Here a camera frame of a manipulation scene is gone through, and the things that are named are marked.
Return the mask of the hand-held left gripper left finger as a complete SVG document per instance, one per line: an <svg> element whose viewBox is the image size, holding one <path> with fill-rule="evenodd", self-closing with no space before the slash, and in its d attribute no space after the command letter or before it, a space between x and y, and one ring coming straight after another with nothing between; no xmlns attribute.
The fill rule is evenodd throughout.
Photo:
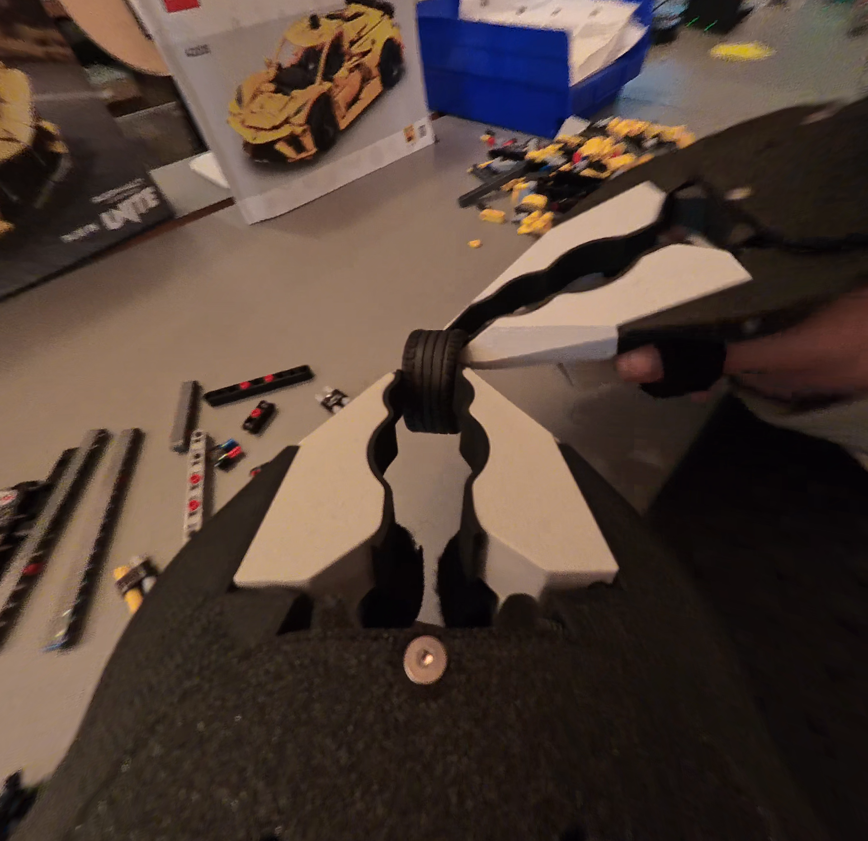
<svg viewBox="0 0 868 841"><path fill-rule="evenodd" d="M392 586L400 373L355 397L298 445L233 576L243 589L339 598L368 627L402 627Z"/></svg>

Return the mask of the pile of toy bricks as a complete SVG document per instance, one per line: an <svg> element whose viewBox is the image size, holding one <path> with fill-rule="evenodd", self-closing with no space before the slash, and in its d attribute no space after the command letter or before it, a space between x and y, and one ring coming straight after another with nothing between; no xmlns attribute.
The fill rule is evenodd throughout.
<svg viewBox="0 0 868 841"><path fill-rule="evenodd" d="M571 117L550 140L488 128L481 136L486 158L469 169L478 184L458 206L476 209L485 223L511 223L517 234L540 238L605 182L696 140L685 126L621 116Z"/></svg>

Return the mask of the black toy wheel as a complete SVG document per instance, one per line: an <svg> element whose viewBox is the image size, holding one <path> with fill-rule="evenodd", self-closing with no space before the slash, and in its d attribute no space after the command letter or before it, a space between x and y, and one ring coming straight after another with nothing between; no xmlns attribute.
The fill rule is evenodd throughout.
<svg viewBox="0 0 868 841"><path fill-rule="evenodd" d="M410 432L458 433L454 410L460 354L467 334L460 329L412 331L406 339L401 373L404 419Z"/></svg>

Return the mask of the person's right hand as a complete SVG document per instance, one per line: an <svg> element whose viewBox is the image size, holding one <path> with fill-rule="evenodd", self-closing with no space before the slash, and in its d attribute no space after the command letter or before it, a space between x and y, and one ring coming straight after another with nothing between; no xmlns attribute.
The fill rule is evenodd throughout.
<svg viewBox="0 0 868 841"><path fill-rule="evenodd" d="M777 401L854 400L867 392L867 293L847 293L767 336L728 345L683 339L629 350L622 380L656 397L706 392L727 379Z"/></svg>

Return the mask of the light grey long toy beam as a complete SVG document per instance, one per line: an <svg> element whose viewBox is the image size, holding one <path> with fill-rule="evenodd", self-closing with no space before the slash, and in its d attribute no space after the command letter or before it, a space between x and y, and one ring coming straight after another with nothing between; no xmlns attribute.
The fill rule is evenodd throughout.
<svg viewBox="0 0 868 841"><path fill-rule="evenodd" d="M199 533L208 518L209 438L197 429L190 435L186 461L186 490L183 505L181 540L188 543Z"/></svg>

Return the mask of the black beam two red pins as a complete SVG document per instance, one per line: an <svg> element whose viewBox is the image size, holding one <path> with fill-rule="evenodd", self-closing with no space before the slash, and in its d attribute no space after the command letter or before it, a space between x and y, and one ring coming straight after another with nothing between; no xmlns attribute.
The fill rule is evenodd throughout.
<svg viewBox="0 0 868 841"><path fill-rule="evenodd" d="M315 374L310 366L305 364L207 391L202 397L209 406L217 408L253 397L263 397L269 392L308 383L313 379Z"/></svg>

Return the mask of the short grey beam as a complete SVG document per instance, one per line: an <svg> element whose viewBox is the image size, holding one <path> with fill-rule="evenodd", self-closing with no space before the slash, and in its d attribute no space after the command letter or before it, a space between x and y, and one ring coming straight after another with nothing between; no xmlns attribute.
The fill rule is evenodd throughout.
<svg viewBox="0 0 868 841"><path fill-rule="evenodd" d="M191 436L196 428L201 403L201 384L188 380L181 384L173 416L168 445L176 454L189 451Z"/></svg>

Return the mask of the black device green light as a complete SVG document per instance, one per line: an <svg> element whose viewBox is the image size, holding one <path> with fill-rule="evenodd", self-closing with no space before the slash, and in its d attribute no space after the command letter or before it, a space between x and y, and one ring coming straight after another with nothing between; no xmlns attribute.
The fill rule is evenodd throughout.
<svg viewBox="0 0 868 841"><path fill-rule="evenodd" d="M689 0L683 15L682 26L704 33L727 34L732 32L749 11L744 0Z"/></svg>

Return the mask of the blue plastic bin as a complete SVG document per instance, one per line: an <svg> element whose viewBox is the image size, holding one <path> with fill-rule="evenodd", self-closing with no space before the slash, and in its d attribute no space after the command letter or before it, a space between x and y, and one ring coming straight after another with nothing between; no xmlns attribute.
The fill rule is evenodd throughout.
<svg viewBox="0 0 868 841"><path fill-rule="evenodd" d="M652 44L644 31L611 65L573 85L566 33L466 22L458 13L459 0L417 4L429 109L542 137L553 137L570 116L611 107Z"/></svg>

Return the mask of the dark grey long toy beam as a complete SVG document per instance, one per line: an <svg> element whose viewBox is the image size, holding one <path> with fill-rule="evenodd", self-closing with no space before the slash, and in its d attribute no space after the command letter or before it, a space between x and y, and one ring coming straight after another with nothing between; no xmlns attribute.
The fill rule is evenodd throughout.
<svg viewBox="0 0 868 841"><path fill-rule="evenodd" d="M42 647L45 652L70 650L81 639L143 438L142 429L129 428L122 430L109 446L107 465L96 485L74 565L50 620Z"/></svg>

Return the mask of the folded white instruction sheets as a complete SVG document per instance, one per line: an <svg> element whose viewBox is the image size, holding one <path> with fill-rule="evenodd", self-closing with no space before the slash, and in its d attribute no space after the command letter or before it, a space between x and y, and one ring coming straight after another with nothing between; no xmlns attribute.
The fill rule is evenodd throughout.
<svg viewBox="0 0 868 841"><path fill-rule="evenodd" d="M563 33L570 87L635 47L652 23L634 0L459 0L459 17L508 28Z"/></svg>

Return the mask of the long black beam red pins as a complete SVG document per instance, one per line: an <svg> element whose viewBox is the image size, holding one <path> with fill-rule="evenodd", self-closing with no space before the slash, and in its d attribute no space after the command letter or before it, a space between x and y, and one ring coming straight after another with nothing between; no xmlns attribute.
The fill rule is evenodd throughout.
<svg viewBox="0 0 868 841"><path fill-rule="evenodd" d="M47 567L59 533L76 506L85 482L110 438L104 428L85 432L53 483L20 551L13 559L1 607L1 647L5 648L34 586Z"/></svg>

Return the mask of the black double toy beam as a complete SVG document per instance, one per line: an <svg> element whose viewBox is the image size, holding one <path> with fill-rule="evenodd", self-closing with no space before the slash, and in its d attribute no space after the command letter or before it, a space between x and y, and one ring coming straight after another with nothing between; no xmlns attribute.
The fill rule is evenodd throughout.
<svg viewBox="0 0 868 841"><path fill-rule="evenodd" d="M5 577L19 547L35 526L38 516L76 451L75 447L65 449L44 480L18 482L2 489L1 577Z"/></svg>

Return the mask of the white booklet yellow car picture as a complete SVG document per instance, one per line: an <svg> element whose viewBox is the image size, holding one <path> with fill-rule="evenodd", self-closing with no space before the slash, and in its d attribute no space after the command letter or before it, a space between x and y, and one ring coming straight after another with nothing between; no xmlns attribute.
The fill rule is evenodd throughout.
<svg viewBox="0 0 868 841"><path fill-rule="evenodd" d="M245 220L433 142L416 0L137 0Z"/></svg>

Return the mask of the dark toy car box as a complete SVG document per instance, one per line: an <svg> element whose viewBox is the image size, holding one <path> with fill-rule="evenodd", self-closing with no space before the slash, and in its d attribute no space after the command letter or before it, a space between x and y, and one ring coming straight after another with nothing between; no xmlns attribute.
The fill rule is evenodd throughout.
<svg viewBox="0 0 868 841"><path fill-rule="evenodd" d="M40 0L1 0L1 297L174 217Z"/></svg>

